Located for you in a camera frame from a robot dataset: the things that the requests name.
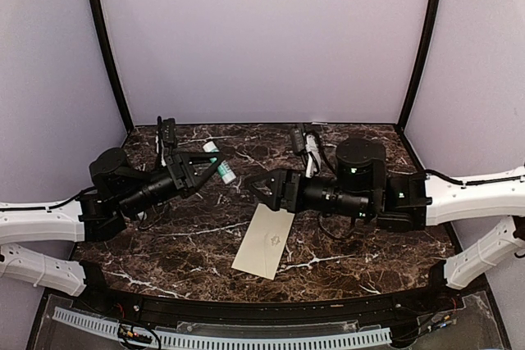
black vertical post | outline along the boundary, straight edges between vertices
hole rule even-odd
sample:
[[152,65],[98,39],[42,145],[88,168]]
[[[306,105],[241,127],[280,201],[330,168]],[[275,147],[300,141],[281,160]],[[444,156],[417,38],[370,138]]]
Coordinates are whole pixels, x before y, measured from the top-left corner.
[[409,122],[410,112],[412,111],[413,103],[416,99],[416,95],[418,94],[418,88],[419,84],[421,83],[423,69],[425,68],[425,62],[427,61],[432,31],[434,30],[434,24],[436,22],[437,6],[439,1],[440,0],[428,0],[427,14],[425,15],[425,21],[423,23],[418,54],[416,55],[416,61],[413,65],[412,77],[410,77],[409,88],[407,90],[406,97],[404,98],[403,108],[397,122],[397,125],[401,131],[404,131],[404,128]]
[[100,0],[89,0],[89,4],[91,5],[93,21],[95,29],[97,30],[98,44],[100,45],[100,51],[102,52],[104,65],[106,66],[107,77],[112,86],[113,95],[115,96],[118,111],[121,113],[122,122],[124,122],[124,126],[129,133],[134,128],[134,125],[131,120],[130,109],[126,103],[126,98],[124,97],[121,81],[116,72],[115,59],[113,59],[112,48],[109,43],[109,37],[107,36],[102,3]]

black frame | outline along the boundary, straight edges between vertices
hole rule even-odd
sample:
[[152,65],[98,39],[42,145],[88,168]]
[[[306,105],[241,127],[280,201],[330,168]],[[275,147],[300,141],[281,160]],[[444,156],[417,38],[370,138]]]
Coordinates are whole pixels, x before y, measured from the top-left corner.
[[[93,13],[95,29],[97,30],[98,41],[107,69],[107,75],[111,82],[112,91],[121,114],[121,119],[129,136],[130,132],[135,128],[135,125],[131,119],[126,98],[116,71],[115,60],[113,58],[103,18],[102,4],[100,0],[89,0],[89,2]],[[392,124],[401,143],[407,150],[418,171],[423,170],[422,163],[419,161],[411,143],[406,138],[404,130],[409,121],[410,113],[413,109],[418,87],[421,82],[436,21],[438,5],[439,0],[428,0],[427,13],[422,28],[422,36],[403,108],[399,115],[397,124]],[[454,245],[455,252],[461,252],[461,244],[454,232],[452,224],[445,224],[445,228],[452,244]],[[450,290],[450,294],[456,297],[461,297],[481,290],[486,291],[487,297],[489,298],[489,302],[495,314],[496,324],[500,330],[502,342],[505,348],[510,348],[509,338],[500,311],[485,275],[479,276],[467,288],[461,291]],[[27,349],[31,349],[34,345],[39,323],[43,317],[43,311],[50,294],[67,297],[65,294],[55,290],[45,289],[39,309],[35,316]],[[425,288],[364,298],[286,304],[242,304],[230,302],[188,301],[143,296],[111,289],[106,290],[103,295],[110,297],[112,300],[115,300],[115,302],[119,302],[124,307],[128,319],[137,320],[143,324],[173,325],[177,320],[184,320],[209,323],[221,322],[224,324],[260,325],[263,323],[270,325],[288,325],[359,320],[361,325],[383,324],[394,328],[396,326],[416,324],[416,316],[406,316],[403,313],[399,313],[399,310],[396,310],[395,305],[397,303],[418,302],[418,300],[424,300],[429,297],[428,290]],[[79,301],[76,301],[74,306],[85,309],[85,305]]]

marble table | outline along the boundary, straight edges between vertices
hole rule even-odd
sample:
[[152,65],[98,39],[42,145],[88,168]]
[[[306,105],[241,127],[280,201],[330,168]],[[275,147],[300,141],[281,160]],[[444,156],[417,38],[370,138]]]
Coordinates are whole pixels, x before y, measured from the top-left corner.
[[[244,187],[247,176],[277,167],[303,167],[291,151],[289,125],[178,125],[179,148],[201,152],[213,140],[237,175],[224,185],[218,175],[191,198],[174,199],[150,212],[143,226],[109,242],[80,243],[74,260],[99,263],[111,288],[133,293],[223,302],[300,302],[362,297],[415,289],[427,284],[428,269],[454,254],[442,226],[389,234],[358,224],[353,238],[328,238],[317,214],[296,215],[275,280],[231,268],[258,204]],[[414,172],[413,163],[391,125],[316,125],[326,154],[335,161],[336,145],[348,136],[381,141],[390,173]],[[135,129],[124,149],[136,168],[151,170],[155,126]],[[344,233],[341,216],[323,224]]]

paper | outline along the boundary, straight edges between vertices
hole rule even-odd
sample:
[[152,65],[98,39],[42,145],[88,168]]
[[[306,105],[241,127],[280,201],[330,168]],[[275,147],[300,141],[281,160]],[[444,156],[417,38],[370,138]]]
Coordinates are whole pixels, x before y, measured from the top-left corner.
[[231,267],[273,280],[293,221],[293,213],[259,204]]

white bottle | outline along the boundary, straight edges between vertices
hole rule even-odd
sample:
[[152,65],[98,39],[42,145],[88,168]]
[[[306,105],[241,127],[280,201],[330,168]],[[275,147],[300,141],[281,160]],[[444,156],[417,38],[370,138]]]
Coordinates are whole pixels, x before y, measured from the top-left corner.
[[[219,152],[219,149],[217,148],[217,145],[213,141],[210,141],[209,143],[206,143],[203,146],[203,149],[205,152]],[[213,158],[210,159],[212,162],[216,161],[217,159]],[[228,166],[228,163],[226,161],[223,161],[221,165],[217,168],[217,172],[221,176],[222,180],[225,184],[231,183],[235,178],[235,174],[231,170],[230,166]]]

